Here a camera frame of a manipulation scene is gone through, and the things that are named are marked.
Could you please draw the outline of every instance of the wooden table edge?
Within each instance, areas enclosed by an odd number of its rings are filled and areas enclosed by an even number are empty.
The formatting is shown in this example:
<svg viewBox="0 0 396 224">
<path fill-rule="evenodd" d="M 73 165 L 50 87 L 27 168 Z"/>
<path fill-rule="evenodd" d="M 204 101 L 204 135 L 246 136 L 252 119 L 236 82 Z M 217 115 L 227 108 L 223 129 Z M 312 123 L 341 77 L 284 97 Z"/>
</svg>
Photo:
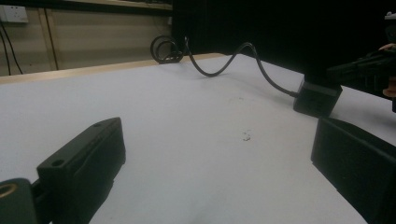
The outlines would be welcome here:
<svg viewBox="0 0 396 224">
<path fill-rule="evenodd" d="M 195 55 L 194 58 L 196 60 L 203 60 L 203 59 L 218 58 L 222 56 L 224 55 L 220 53 L 207 53 L 207 54 Z M 190 61 L 189 57 L 184 57 L 182 60 L 182 62 L 189 62 L 189 61 Z M 59 71 L 15 75 L 8 77 L 0 77 L 0 85 L 9 84 L 9 83 L 20 83 L 20 82 L 34 82 L 34 81 L 55 79 L 61 77 L 85 76 L 85 75 L 92 75 L 103 72 L 146 67 L 152 65 L 158 65 L 158 63 L 155 62 L 154 60 L 146 60 L 146 61 L 131 62 L 131 63 L 115 63 L 115 64 L 99 65 L 93 67 L 83 67 L 83 68 L 74 68 L 74 69 L 66 69 Z"/>
</svg>

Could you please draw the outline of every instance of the small stain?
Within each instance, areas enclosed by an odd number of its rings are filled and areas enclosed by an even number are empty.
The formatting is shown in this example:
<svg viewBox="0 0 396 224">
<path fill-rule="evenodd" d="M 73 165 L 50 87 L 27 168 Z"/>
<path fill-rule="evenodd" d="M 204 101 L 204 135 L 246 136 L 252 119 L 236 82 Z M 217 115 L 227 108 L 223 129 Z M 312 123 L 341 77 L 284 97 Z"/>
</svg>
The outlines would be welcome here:
<svg viewBox="0 0 396 224">
<path fill-rule="evenodd" d="M 243 98 L 243 97 L 234 97 L 234 98 L 231 98 L 228 102 L 229 103 L 238 103 L 238 102 L 241 102 L 241 101 L 244 101 L 245 99 Z"/>
<path fill-rule="evenodd" d="M 250 138 L 250 130 L 245 131 L 243 134 L 245 137 L 242 140 L 244 140 L 245 142 L 249 141 L 251 139 Z"/>
</svg>

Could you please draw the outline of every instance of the black bracket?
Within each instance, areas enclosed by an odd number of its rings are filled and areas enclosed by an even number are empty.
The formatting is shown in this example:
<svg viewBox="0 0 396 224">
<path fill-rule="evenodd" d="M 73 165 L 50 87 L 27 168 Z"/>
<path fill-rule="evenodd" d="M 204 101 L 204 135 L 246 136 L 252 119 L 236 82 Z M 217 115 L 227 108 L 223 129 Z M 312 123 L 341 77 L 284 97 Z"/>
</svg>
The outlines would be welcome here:
<svg viewBox="0 0 396 224">
<path fill-rule="evenodd" d="M 320 118 L 311 160 L 369 224 L 396 223 L 396 147 L 338 119 Z"/>
<path fill-rule="evenodd" d="M 124 163 L 120 118 L 95 123 L 44 160 L 34 184 L 0 183 L 1 223 L 89 223 Z"/>
</svg>

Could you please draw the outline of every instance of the black cable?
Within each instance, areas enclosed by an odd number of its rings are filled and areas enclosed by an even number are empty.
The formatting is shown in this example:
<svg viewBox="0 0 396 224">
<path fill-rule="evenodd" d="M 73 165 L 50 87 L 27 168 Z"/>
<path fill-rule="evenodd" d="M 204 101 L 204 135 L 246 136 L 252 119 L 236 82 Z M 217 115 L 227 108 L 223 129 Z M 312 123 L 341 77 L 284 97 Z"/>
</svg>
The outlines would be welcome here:
<svg viewBox="0 0 396 224">
<path fill-rule="evenodd" d="M 165 56 L 164 58 L 161 58 L 160 55 L 159 55 L 159 51 L 160 51 L 160 47 L 161 47 L 163 44 L 171 44 L 172 47 L 174 48 L 174 50 L 171 51 L 171 53 L 169 53 L 169 54 L 168 54 L 167 56 Z M 179 49 L 178 49 L 178 47 L 177 47 L 177 44 L 176 44 L 176 40 L 175 40 L 173 37 L 171 37 L 171 36 L 160 35 L 160 36 L 158 36 L 157 38 L 155 38 L 155 39 L 152 41 L 151 46 L 150 46 L 150 51 L 151 51 L 151 56 L 154 58 L 154 60 L 155 60 L 157 63 L 178 63 L 178 62 L 180 62 L 181 59 L 183 58 L 183 55 L 184 55 L 186 52 L 188 52 L 192 64 L 194 65 L 194 67 L 195 67 L 201 74 L 203 74 L 203 75 L 206 76 L 206 77 L 216 77 L 216 76 L 218 76 L 219 74 L 221 74 L 221 73 L 228 67 L 228 65 L 230 65 L 230 63 L 233 61 L 233 59 L 236 57 L 236 55 L 239 54 L 239 53 L 241 52 L 242 49 L 248 47 L 248 48 L 250 48 L 250 49 L 252 50 L 253 55 L 254 55 L 254 57 L 255 57 L 255 59 L 256 59 L 257 65 L 259 66 L 260 71 L 262 72 L 262 75 L 265 77 L 265 79 L 266 79 L 274 88 L 276 88 L 276 89 L 279 90 L 279 91 L 282 91 L 282 92 L 286 93 L 286 94 L 289 95 L 289 96 L 292 96 L 292 97 L 297 97 L 297 96 L 298 96 L 298 93 L 297 93 L 297 92 L 295 92 L 295 91 L 288 91 L 288 90 L 283 89 L 282 87 L 278 86 L 278 85 L 268 76 L 268 74 L 265 72 L 264 67 L 262 66 L 262 62 L 261 62 L 261 60 L 260 60 L 260 57 L 259 57 L 259 54 L 257 53 L 256 48 L 255 48 L 251 43 L 248 43 L 248 42 L 247 42 L 247 43 L 242 44 L 242 45 L 234 52 L 233 56 L 228 60 L 228 62 L 227 62 L 226 64 L 224 64 L 224 66 L 223 66 L 218 72 L 215 72 L 215 73 L 207 73 L 207 72 L 205 72 L 203 69 L 201 69 L 201 68 L 199 67 L 198 63 L 195 61 L 194 57 L 192 56 L 192 53 L 191 53 L 190 48 L 189 48 L 189 39 L 188 39 L 187 37 L 185 38 L 185 46 L 184 46 L 184 47 L 185 47 L 184 52 L 181 52 L 181 51 L 179 51 Z"/>
<path fill-rule="evenodd" d="M 11 47 L 11 52 L 12 52 L 12 56 L 14 57 L 15 64 L 17 65 L 17 67 L 18 67 L 18 69 L 20 70 L 20 73 L 21 73 L 21 75 L 22 75 L 23 72 L 22 72 L 22 70 L 21 70 L 20 65 L 18 64 L 18 60 L 17 60 L 17 57 L 15 56 L 14 48 L 12 47 L 11 40 L 9 40 L 8 33 L 7 33 L 6 28 L 4 27 L 3 21 L 0 20 L 0 24 L 1 24 L 1 27 L 2 27 L 2 29 L 3 29 L 3 31 L 4 31 L 4 34 L 6 35 L 6 38 L 7 38 L 8 43 L 9 43 L 9 46 Z"/>
<path fill-rule="evenodd" d="M 3 41 L 4 53 L 6 54 L 8 75 L 11 76 L 11 67 L 9 66 L 9 58 L 8 58 L 8 53 L 7 53 L 6 41 L 4 41 L 4 37 L 3 37 L 3 34 L 1 33 L 1 31 L 0 31 L 0 37 L 1 37 L 1 40 Z"/>
</svg>

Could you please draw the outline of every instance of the dark background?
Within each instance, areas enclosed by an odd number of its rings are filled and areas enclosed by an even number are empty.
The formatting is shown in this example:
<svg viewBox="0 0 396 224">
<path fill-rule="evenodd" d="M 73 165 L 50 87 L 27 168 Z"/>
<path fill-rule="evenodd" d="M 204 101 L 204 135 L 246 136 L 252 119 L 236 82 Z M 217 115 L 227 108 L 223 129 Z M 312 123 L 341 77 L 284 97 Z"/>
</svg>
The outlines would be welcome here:
<svg viewBox="0 0 396 224">
<path fill-rule="evenodd" d="M 193 53 L 232 54 L 251 42 L 262 60 L 308 77 L 325 77 L 326 68 L 388 44 L 384 17 L 396 12 L 394 0 L 174 0 L 173 5 L 173 36 L 182 45 L 187 35 Z M 363 83 L 346 85 L 381 95 Z"/>
</svg>

